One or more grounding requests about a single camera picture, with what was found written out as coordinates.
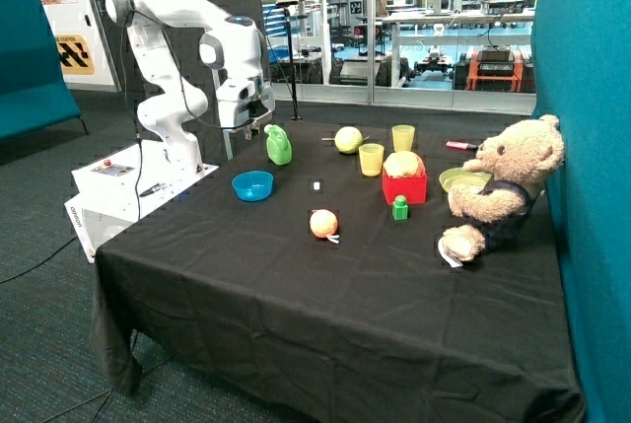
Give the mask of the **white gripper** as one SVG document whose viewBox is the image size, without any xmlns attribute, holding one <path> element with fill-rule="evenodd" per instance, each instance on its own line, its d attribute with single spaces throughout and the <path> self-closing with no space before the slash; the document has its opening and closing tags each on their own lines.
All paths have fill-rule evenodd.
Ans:
<svg viewBox="0 0 631 423">
<path fill-rule="evenodd" d="M 216 91 L 220 125 L 225 130 L 244 128 L 245 139 L 257 136 L 275 110 L 271 84 L 262 77 L 228 78 Z"/>
</svg>

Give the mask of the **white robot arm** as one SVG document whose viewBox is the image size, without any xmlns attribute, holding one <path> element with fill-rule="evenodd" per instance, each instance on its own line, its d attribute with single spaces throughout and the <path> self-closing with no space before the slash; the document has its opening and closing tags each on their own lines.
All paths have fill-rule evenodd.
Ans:
<svg viewBox="0 0 631 423">
<path fill-rule="evenodd" d="M 203 114 L 208 99 L 181 76 L 165 26 L 203 29 L 203 64 L 227 73 L 216 91 L 222 129 L 257 129 L 272 119 L 273 91 L 261 65 L 263 36 L 252 19 L 233 16 L 208 0 L 105 0 L 105 8 L 126 28 L 142 77 L 162 89 L 139 105 L 138 114 L 141 124 L 162 139 L 176 171 L 197 173 L 202 168 L 197 138 L 181 126 Z"/>
</svg>

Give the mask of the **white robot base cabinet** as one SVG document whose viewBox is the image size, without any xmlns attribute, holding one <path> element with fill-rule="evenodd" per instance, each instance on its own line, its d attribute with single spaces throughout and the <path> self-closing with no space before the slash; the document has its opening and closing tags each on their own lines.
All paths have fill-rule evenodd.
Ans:
<svg viewBox="0 0 631 423">
<path fill-rule="evenodd" d="M 178 172 L 160 141 L 144 140 L 74 170 L 78 194 L 67 215 L 89 262 L 98 247 L 217 170 L 203 164 Z"/>
</svg>

